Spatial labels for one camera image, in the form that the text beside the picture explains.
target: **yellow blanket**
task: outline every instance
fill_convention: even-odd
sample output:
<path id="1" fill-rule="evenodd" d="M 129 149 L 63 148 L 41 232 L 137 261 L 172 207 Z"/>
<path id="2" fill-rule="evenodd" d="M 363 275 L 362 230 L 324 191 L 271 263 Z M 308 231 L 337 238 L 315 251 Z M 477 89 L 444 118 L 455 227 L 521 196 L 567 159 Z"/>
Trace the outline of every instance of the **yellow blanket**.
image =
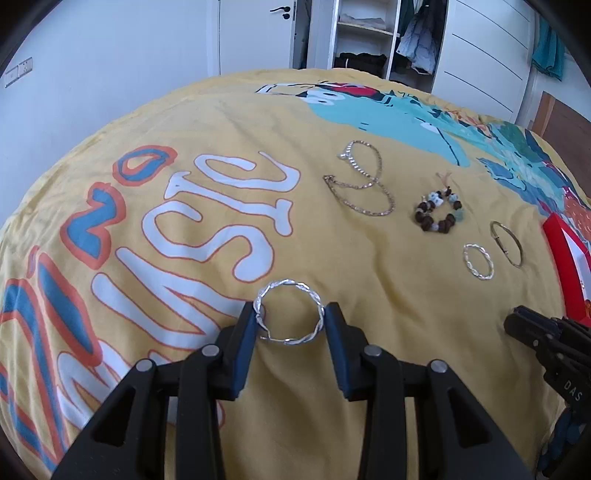
<path id="1" fill-rule="evenodd" d="M 327 188 L 327 174 L 366 181 L 338 158 L 352 140 L 381 153 L 391 215 L 361 215 Z M 353 153 L 375 172 L 370 149 Z M 448 171 L 465 218 L 447 235 L 423 232 L 415 207 Z M 339 193 L 388 206 L 377 189 Z M 259 288 L 292 278 L 397 358 L 445 359 L 533 466 L 560 403 L 502 322 L 519 304 L 563 314 L 541 230 L 550 211 L 589 239 L 582 191 L 543 140 L 403 85 L 280 70 L 182 88 L 82 142 L 4 225 L 0 426 L 47 479 L 137 360 L 183 359 Z M 521 240 L 522 269 L 492 239 L 492 220 Z M 468 271 L 464 244 L 490 253 L 491 281 Z M 264 303 L 275 336 L 312 330 L 304 294 L 278 289 Z M 228 478 L 354 478 L 364 408 L 337 389 L 324 334 L 299 347 L 258 342 L 241 397 L 219 409 Z M 170 473 L 172 426 L 168 439 Z"/>

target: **white wall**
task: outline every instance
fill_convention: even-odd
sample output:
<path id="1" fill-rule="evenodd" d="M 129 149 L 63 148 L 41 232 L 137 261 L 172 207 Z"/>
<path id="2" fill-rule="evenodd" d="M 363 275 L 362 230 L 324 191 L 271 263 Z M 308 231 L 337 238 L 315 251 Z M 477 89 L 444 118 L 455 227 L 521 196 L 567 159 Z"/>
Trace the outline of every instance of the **white wall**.
<path id="1" fill-rule="evenodd" d="M 217 0 L 63 0 L 0 82 L 0 225 L 32 183 L 87 136 L 219 72 Z"/>
<path id="2" fill-rule="evenodd" d="M 538 111 L 542 92 L 548 92 L 573 110 L 591 121 L 591 87 L 570 53 L 564 55 L 562 81 L 540 73 L 532 67 L 525 96 L 515 123 L 525 128 L 531 126 Z"/>

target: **jewelry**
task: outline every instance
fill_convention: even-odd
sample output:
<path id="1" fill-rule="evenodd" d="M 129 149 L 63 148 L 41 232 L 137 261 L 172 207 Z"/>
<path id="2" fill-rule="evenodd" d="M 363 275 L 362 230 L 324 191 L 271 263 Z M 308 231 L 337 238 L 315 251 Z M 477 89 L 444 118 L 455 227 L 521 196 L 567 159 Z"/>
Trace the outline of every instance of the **jewelry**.
<path id="1" fill-rule="evenodd" d="M 262 298 L 265 295 L 267 295 L 267 293 L 269 293 L 270 290 L 272 290 L 273 288 L 276 288 L 276 287 L 280 287 L 281 285 L 294 286 L 295 288 L 298 288 L 301 291 L 305 291 L 310 296 L 310 298 L 314 301 L 314 303 L 316 303 L 316 306 L 318 307 L 319 318 L 318 318 L 318 322 L 316 323 L 316 327 L 314 328 L 314 331 L 309 333 L 308 335 L 304 335 L 302 338 L 286 338 L 283 340 L 273 338 L 273 337 L 271 337 L 271 331 L 265 325 L 265 322 L 263 320 L 264 312 L 263 312 L 263 314 L 261 314 Z M 272 281 L 266 287 L 263 287 L 262 289 L 260 289 L 258 294 L 256 295 L 255 301 L 252 304 L 252 308 L 254 309 L 255 314 L 256 314 L 256 322 L 267 333 L 267 336 L 260 337 L 261 340 L 268 340 L 270 342 L 283 343 L 284 345 L 302 345 L 304 343 L 308 343 L 308 342 L 311 342 L 312 340 L 314 340 L 314 338 L 316 338 L 316 335 L 318 335 L 320 333 L 320 331 L 324 328 L 324 305 L 322 305 L 322 301 L 320 300 L 320 296 L 305 283 L 296 282 L 294 280 L 290 280 L 289 278 L 286 278 L 285 280 L 280 280 L 280 281 Z"/>
<path id="2" fill-rule="evenodd" d="M 482 255 L 484 255 L 484 258 L 486 259 L 486 263 L 488 263 L 488 268 L 489 268 L 488 275 L 482 275 L 477 269 L 475 269 L 472 266 L 472 262 L 470 262 L 470 258 L 468 258 L 468 249 L 470 249 L 470 248 L 474 248 L 474 249 L 478 250 Z M 464 245 L 464 263 L 466 264 L 466 266 L 468 267 L 468 270 L 470 270 L 472 275 L 474 275 L 476 278 L 478 278 L 480 280 L 490 280 L 495 275 L 495 266 L 491 260 L 491 256 L 480 245 L 476 245 L 476 244 Z"/>
<path id="3" fill-rule="evenodd" d="M 499 236 L 495 232 L 495 225 L 500 226 L 505 232 L 507 232 L 511 236 L 511 238 L 515 241 L 515 243 L 517 244 L 517 248 L 519 248 L 519 258 L 520 258 L 518 264 L 514 263 L 513 260 L 509 258 L 509 252 L 507 251 L 505 246 L 501 243 L 501 239 L 499 238 Z M 507 257 L 507 260 L 509 261 L 509 263 L 511 265 L 513 265 L 514 267 L 521 268 L 523 266 L 523 247 L 521 246 L 521 242 L 519 240 L 517 240 L 517 237 L 515 236 L 515 234 L 511 230 L 509 230 L 505 225 L 503 225 L 502 223 L 499 223 L 497 221 L 493 221 L 493 222 L 491 222 L 491 235 L 495 239 L 496 244 L 499 245 L 501 250 L 503 250 L 503 253 Z"/>
<path id="4" fill-rule="evenodd" d="M 355 158 L 353 157 L 353 154 L 352 154 L 352 149 L 353 149 L 353 145 L 355 145 L 356 143 L 361 144 L 361 145 L 365 145 L 366 147 L 369 147 L 374 151 L 374 154 L 375 154 L 377 161 L 378 161 L 378 170 L 377 170 L 375 176 L 372 176 L 369 173 L 367 173 L 355 161 Z M 326 186 L 329 188 L 329 190 L 332 192 L 332 194 L 337 198 L 337 200 L 340 201 L 341 203 L 343 203 L 344 205 L 346 205 L 347 207 L 355 210 L 355 212 L 363 213 L 364 215 L 368 215 L 368 216 L 374 216 L 374 217 L 386 216 L 386 215 L 389 215 L 390 213 L 392 213 L 394 211 L 394 197 L 388 191 L 388 189 L 386 187 L 384 187 L 384 185 L 379 181 L 379 178 L 382 176 L 382 155 L 380 155 L 378 149 L 375 148 L 372 144 L 369 144 L 363 140 L 353 140 L 352 142 L 348 143 L 347 147 L 345 148 L 345 151 L 339 155 L 339 158 L 349 162 L 349 165 L 351 165 L 351 167 L 353 167 L 353 169 L 355 171 L 361 173 L 361 175 L 363 175 L 364 177 L 369 179 L 370 182 L 366 183 L 364 185 L 354 185 L 352 183 L 345 183 L 342 181 L 338 181 L 338 180 L 336 180 L 334 175 L 324 175 L 323 178 L 324 178 L 324 181 L 326 182 Z M 339 186 L 339 187 L 346 188 L 346 189 L 354 189 L 354 190 L 362 190 L 362 189 L 367 189 L 367 188 L 370 188 L 373 186 L 378 186 L 380 188 L 380 190 L 382 190 L 384 195 L 386 195 L 386 198 L 388 199 L 389 208 L 388 208 L 388 210 L 384 210 L 383 212 L 371 212 L 370 210 L 366 210 L 364 208 L 358 207 L 357 205 L 354 205 L 353 203 L 351 203 L 350 201 L 348 201 L 347 199 L 345 199 L 344 197 L 339 195 L 335 189 L 335 185 Z"/>
<path id="5" fill-rule="evenodd" d="M 431 217 L 431 212 L 444 203 L 444 197 L 453 207 L 454 211 L 448 213 L 445 220 L 435 222 Z M 452 193 L 450 187 L 447 187 L 445 193 L 441 193 L 441 190 L 438 190 L 436 192 L 431 192 L 427 197 L 423 197 L 423 201 L 418 204 L 414 214 L 414 219 L 424 232 L 432 231 L 448 233 L 452 226 L 454 226 L 456 222 L 460 222 L 463 218 L 464 209 L 462 208 L 462 203 L 458 196 L 455 193 Z"/>

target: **light switch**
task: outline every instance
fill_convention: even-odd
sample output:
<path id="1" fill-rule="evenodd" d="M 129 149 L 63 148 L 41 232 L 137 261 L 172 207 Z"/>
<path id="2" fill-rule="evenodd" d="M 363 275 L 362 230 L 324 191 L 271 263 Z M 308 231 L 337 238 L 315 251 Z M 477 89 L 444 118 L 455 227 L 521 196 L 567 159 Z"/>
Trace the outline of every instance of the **light switch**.
<path id="1" fill-rule="evenodd" d="M 14 67 L 13 69 L 8 70 L 4 74 L 4 88 L 13 84 L 18 80 L 18 66 Z"/>
<path id="2" fill-rule="evenodd" d="M 29 57 L 25 61 L 18 64 L 18 77 L 26 75 L 33 69 L 33 58 Z"/>

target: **wardrobe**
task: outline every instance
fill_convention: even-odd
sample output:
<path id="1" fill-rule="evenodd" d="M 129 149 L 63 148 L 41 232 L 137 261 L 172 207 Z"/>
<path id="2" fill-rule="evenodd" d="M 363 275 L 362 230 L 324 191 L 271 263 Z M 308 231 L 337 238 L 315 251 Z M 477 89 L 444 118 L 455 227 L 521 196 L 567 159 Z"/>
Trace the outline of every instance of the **wardrobe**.
<path id="1" fill-rule="evenodd" d="M 423 0 L 417 15 L 437 9 L 436 62 L 427 73 L 396 53 L 406 33 L 399 26 L 408 21 L 408 1 L 314 0 L 307 66 L 333 68 L 342 53 L 383 54 L 383 79 L 514 122 L 534 48 L 531 7 L 524 0 Z"/>

